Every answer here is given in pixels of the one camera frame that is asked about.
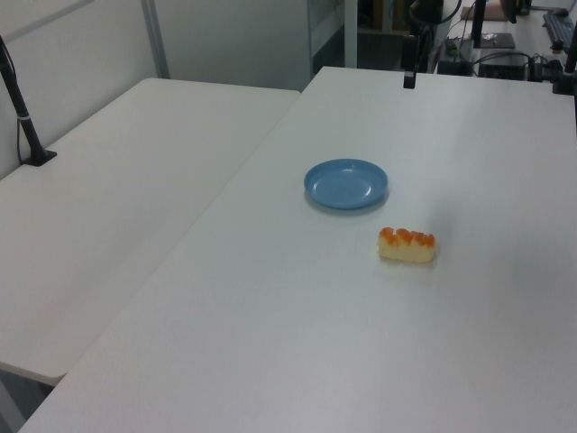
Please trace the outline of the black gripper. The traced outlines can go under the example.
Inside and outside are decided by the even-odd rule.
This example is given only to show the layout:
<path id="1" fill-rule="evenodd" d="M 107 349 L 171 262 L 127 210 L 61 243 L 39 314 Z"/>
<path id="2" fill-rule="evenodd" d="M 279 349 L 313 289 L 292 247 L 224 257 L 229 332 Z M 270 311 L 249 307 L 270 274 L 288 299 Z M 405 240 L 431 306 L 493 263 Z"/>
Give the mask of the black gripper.
<path id="1" fill-rule="evenodd" d="M 417 64 L 417 37 L 406 35 L 402 41 L 402 69 L 404 72 L 403 88 L 414 89 L 416 86 L 415 66 Z"/>

